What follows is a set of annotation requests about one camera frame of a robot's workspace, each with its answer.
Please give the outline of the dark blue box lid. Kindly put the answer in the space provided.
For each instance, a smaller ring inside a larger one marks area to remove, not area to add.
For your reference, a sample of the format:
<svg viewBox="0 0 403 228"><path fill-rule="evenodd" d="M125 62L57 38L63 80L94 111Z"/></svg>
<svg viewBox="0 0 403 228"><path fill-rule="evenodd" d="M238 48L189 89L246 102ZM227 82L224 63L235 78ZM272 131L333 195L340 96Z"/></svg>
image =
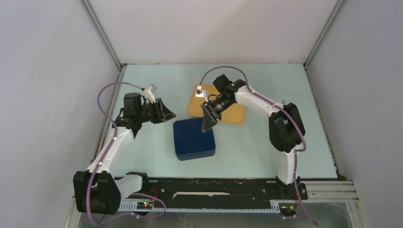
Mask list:
<svg viewBox="0 0 403 228"><path fill-rule="evenodd" d="M202 118L191 118L173 123L174 149L216 150L213 130L202 132Z"/></svg>

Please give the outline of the blue chocolate box with insert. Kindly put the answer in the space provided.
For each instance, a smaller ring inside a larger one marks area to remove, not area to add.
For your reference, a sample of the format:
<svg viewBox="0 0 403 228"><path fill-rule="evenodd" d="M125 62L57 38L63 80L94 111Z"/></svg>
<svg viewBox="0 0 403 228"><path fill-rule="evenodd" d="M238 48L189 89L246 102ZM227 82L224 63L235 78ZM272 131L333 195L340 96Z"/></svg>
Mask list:
<svg viewBox="0 0 403 228"><path fill-rule="evenodd" d="M175 155L180 161L194 160L211 157L215 155L215 150L183 149L175 150Z"/></svg>

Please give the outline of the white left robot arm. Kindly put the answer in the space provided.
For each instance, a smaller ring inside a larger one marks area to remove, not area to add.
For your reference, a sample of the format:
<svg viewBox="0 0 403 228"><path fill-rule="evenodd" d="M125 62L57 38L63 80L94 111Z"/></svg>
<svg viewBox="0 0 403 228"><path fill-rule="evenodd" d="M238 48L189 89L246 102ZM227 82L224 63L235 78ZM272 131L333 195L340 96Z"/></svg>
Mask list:
<svg viewBox="0 0 403 228"><path fill-rule="evenodd" d="M77 210L114 215L122 199L133 193L139 198L148 196L150 184L141 175L126 174L115 179L118 164L144 123L160 124L175 117L160 98L151 100L141 93L125 94L124 106L112 124L109 144L85 171L77 171L73 177Z"/></svg>

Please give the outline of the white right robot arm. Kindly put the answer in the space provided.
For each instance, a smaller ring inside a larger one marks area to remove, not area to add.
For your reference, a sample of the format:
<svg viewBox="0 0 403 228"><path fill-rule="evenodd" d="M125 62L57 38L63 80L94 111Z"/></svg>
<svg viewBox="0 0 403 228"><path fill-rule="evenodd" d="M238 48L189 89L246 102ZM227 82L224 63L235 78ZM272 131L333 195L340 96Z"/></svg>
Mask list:
<svg viewBox="0 0 403 228"><path fill-rule="evenodd" d="M197 85L196 97L203 97L202 132L212 129L222 120L222 113L234 104L241 104L267 118L269 140L280 152L276 186L277 194L284 199L290 198L296 191L297 153L306 149L305 128L295 104L276 103L253 90L246 79L230 81L225 75L213 82L219 94L210 100L201 85Z"/></svg>

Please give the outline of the yellow plastic tray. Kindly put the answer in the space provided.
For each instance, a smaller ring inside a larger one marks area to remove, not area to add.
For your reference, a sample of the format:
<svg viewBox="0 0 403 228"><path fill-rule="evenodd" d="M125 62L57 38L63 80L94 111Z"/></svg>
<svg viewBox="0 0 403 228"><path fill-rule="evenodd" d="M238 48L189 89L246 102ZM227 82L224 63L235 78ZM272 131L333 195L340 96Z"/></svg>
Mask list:
<svg viewBox="0 0 403 228"><path fill-rule="evenodd" d="M215 95L218 95L218 90L209 84L202 84L202 89L210 95L211 100L215 100ZM205 102L203 97L196 97L195 93L197 91L197 85L193 88L191 92L191 98L189 101L187 114L192 117L203 117L203 112L201 108L201 104ZM240 104L233 104L231 107L226 109L221 113L221 121L230 124L242 124L244 122L246 116L247 108Z"/></svg>

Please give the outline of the aluminium corner post left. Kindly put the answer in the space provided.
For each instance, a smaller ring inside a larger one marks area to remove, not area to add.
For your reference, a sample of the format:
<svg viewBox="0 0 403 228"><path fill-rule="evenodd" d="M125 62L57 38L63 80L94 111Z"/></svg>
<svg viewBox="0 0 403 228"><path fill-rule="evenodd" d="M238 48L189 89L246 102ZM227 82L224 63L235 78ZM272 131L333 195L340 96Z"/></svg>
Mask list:
<svg viewBox="0 0 403 228"><path fill-rule="evenodd" d="M99 17L97 16L97 13L92 6L91 2L89 0L80 0L80 3L84 7L85 12L87 13L91 23L93 24L97 34L99 35L99 38L103 45L105 46L108 54L110 55L114 65L118 69L118 71L121 71L123 64L121 63L113 45L112 42L110 41Z"/></svg>

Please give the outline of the aluminium corner post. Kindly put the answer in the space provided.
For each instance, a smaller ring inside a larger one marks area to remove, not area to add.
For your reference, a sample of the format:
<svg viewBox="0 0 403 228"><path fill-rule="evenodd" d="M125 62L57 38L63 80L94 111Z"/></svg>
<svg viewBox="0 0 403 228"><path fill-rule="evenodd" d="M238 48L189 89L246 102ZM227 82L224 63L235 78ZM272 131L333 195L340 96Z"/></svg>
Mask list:
<svg viewBox="0 0 403 228"><path fill-rule="evenodd" d="M323 41L325 40L327 34L329 33L330 29L332 28L332 25L334 21L336 20L337 16L339 15L340 11L342 10L342 7L346 3L346 0L337 0L336 4L334 5L330 15L328 16L322 30L319 33L319 36L317 37L313 47L311 48L308 57L306 58L304 62L304 69L307 70L312 63L317 51L321 47Z"/></svg>
<svg viewBox="0 0 403 228"><path fill-rule="evenodd" d="M97 34L99 35L99 38L103 45L105 46L108 54L110 55L114 65L118 69L118 71L121 71L123 64L121 63L113 45L112 42L110 41L99 17L97 16L97 13L92 6L91 2L89 0L80 0L80 3L84 7L85 12L87 13L91 23L93 24Z"/></svg>

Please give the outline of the aluminium corner post right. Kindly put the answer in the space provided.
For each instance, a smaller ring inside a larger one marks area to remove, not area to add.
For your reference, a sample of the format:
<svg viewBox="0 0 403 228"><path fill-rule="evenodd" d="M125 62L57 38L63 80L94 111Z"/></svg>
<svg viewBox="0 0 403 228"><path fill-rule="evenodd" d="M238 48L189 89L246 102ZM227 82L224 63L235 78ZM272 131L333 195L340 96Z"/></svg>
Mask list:
<svg viewBox="0 0 403 228"><path fill-rule="evenodd" d="M307 70L312 63L317 51L321 47L323 41L325 40L327 34L329 33L330 29L332 28L332 25L334 21L336 20L337 16L339 15L340 11L342 10L342 7L346 3L346 0L337 0L336 4L334 5L330 15L328 16L322 30L319 33L319 36L317 37L313 47L311 48L308 57L306 58L304 62L304 69Z"/></svg>

